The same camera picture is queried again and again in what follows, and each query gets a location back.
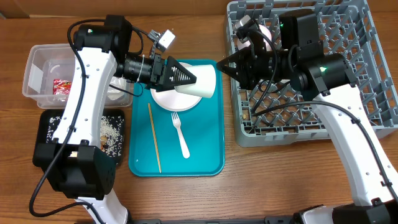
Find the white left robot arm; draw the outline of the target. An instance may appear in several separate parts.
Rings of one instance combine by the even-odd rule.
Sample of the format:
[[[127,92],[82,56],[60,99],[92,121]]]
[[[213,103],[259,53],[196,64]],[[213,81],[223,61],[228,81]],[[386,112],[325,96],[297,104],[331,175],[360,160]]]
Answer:
[[[132,222],[113,189],[115,161],[101,150],[101,119],[111,79],[157,91],[197,80],[173,57],[161,57],[174,39],[170,31],[148,33],[153,41],[149,57],[129,50],[133,33],[146,35],[118,15],[85,19],[68,28],[75,69],[67,105],[52,140],[34,149],[32,162],[43,170],[42,182],[72,199],[73,206],[84,207],[95,223]]]

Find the red snack wrapper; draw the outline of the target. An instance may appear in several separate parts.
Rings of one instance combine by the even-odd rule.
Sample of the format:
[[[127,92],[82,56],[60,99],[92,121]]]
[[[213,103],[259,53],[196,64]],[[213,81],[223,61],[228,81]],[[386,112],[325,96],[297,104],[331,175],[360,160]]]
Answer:
[[[72,82],[62,79],[53,80],[53,94],[54,95],[68,95],[72,87]]]

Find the frosted white cup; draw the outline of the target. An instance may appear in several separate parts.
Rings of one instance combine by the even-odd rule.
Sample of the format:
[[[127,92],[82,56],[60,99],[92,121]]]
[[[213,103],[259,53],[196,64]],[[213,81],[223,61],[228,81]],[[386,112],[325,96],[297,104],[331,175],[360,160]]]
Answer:
[[[196,76],[196,83],[180,85],[175,87],[175,90],[179,93],[211,98],[216,87],[216,72],[214,67],[212,65],[194,65],[185,68]]]

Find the white napkin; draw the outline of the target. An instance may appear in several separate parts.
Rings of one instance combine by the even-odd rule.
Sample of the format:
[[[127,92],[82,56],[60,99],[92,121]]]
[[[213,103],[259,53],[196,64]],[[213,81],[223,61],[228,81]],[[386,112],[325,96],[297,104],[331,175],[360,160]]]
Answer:
[[[124,92],[111,87],[111,85],[115,86],[117,88],[125,90],[126,89],[126,83],[127,83],[126,80],[123,79],[123,78],[113,77],[111,79],[111,82],[110,82],[110,87],[108,88],[107,97],[110,100],[114,101],[114,100],[117,100],[120,97],[124,96]]]

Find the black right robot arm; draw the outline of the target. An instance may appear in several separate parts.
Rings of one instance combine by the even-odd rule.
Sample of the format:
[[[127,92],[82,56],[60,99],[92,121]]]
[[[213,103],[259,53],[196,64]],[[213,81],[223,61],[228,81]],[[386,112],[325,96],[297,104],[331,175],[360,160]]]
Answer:
[[[351,187],[347,205],[316,205],[296,212],[291,223],[396,223],[397,171],[384,152],[363,108],[347,59],[325,55],[317,15],[310,9],[279,16],[277,50],[250,16],[233,27],[244,47],[217,69],[252,90],[261,80],[288,79],[321,120],[338,152]]]

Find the bowl with rice and nuts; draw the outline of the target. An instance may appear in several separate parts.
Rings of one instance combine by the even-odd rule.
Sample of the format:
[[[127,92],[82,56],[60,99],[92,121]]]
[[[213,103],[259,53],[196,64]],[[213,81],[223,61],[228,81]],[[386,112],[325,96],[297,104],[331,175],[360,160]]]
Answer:
[[[270,30],[269,30],[267,27],[265,27],[265,26],[263,26],[263,25],[260,25],[259,28],[260,28],[261,32],[262,32],[269,40],[272,40],[271,32],[270,32]],[[266,40],[264,40],[264,43],[266,44],[266,49],[267,49],[267,51],[271,51],[272,49],[271,49],[270,44],[269,44]],[[242,42],[240,42],[240,41],[237,41],[236,46],[237,46],[238,50],[241,50],[241,49],[243,49],[243,48],[245,48],[245,47],[250,46],[250,42],[249,42],[248,40],[245,41],[244,43],[242,43]]]

